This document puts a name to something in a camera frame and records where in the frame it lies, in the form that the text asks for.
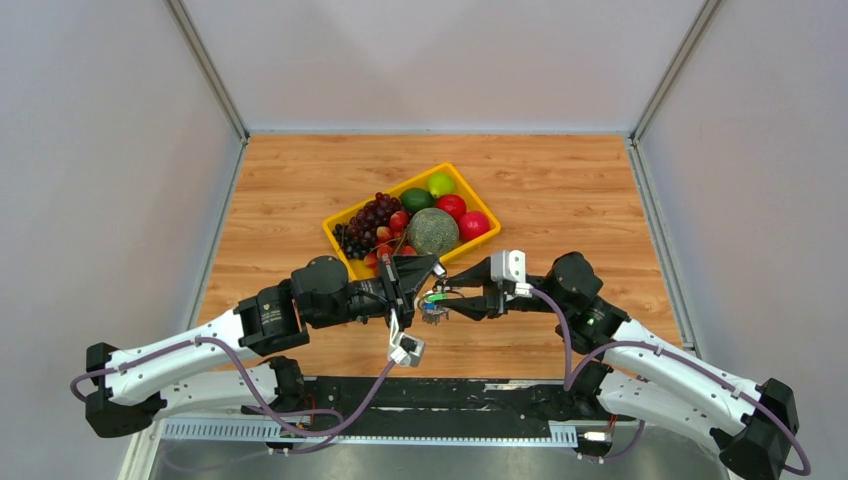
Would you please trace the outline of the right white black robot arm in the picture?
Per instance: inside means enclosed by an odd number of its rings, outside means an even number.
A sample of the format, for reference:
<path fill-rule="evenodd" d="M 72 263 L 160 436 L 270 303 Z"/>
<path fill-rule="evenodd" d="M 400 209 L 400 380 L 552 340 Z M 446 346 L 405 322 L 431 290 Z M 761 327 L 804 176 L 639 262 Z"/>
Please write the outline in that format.
<path fill-rule="evenodd" d="M 555 314 L 566 353 L 563 388 L 580 415 L 604 410 L 673 431 L 742 479 L 811 474 L 788 385 L 774 378 L 757 383 L 683 351 L 603 299 L 602 286 L 579 252 L 536 276 L 527 274 L 519 250 L 497 252 L 436 284 L 440 291 L 481 288 L 479 296 L 438 303 L 473 320 L 511 311 Z"/>

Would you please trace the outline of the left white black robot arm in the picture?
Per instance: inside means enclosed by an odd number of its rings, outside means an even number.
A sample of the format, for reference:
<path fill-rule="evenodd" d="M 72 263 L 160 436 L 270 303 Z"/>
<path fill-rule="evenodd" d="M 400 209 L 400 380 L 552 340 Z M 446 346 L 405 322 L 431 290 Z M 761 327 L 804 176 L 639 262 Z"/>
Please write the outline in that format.
<path fill-rule="evenodd" d="M 183 411 L 233 404 L 258 409 L 294 432 L 281 415 L 296 414 L 306 388 L 297 363 L 280 354 L 307 344 L 311 329 L 382 318 L 388 366 L 420 362 L 425 343 L 406 330 L 423 286 L 432 277 L 446 279 L 446 271 L 435 255 L 389 256 L 376 266 L 375 277 L 352 280 L 340 259 L 317 257 L 199 327 L 134 349 L 91 345 L 86 371 L 71 391 L 101 438 L 129 436 Z"/>

